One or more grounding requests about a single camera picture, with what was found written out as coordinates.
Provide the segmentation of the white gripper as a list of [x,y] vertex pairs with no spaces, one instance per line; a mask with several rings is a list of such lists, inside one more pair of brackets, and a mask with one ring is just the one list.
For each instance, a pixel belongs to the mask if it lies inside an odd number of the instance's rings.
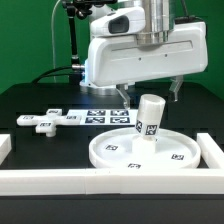
[[93,21],[90,30],[86,80],[117,85],[125,109],[130,108],[125,84],[172,77],[169,98],[177,102],[180,75],[201,72],[208,64],[206,24],[177,24],[169,6],[120,8]]

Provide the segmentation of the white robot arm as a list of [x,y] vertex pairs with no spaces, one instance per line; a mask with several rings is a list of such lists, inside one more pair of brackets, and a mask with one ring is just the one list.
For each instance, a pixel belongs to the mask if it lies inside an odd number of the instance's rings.
[[81,89],[99,95],[120,94],[137,82],[170,77],[174,100],[187,74],[208,64],[206,24],[185,16],[175,22],[175,0],[118,0],[115,11],[94,9],[91,42]]

